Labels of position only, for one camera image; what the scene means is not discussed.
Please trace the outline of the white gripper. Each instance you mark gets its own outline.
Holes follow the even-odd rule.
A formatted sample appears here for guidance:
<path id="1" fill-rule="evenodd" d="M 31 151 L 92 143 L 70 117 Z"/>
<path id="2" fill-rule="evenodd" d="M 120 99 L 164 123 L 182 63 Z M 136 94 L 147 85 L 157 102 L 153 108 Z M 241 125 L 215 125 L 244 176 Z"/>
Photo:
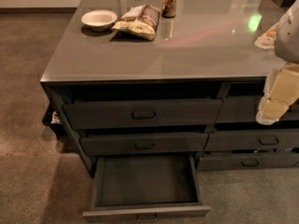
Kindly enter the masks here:
<path id="1" fill-rule="evenodd" d="M 271 69 L 258 105 L 256 121 L 272 125 L 279 121 L 289 107 L 299 99 L 299 0 L 254 45 L 260 49 L 272 49 L 284 61 L 290 62 L 277 70 Z"/>

